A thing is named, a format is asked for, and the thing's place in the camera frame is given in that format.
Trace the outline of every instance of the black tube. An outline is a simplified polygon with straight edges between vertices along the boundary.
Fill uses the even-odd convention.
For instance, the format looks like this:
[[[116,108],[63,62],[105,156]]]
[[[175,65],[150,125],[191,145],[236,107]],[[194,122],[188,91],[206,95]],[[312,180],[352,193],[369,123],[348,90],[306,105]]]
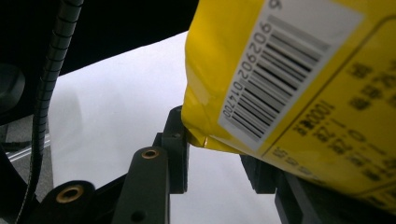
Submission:
[[[64,57],[75,30],[82,3],[83,0],[62,0],[60,4],[43,74],[41,75],[35,97],[30,174],[27,190],[16,223],[22,223],[29,216],[32,208],[43,161],[44,138],[50,98],[55,87],[56,79],[64,63]]]

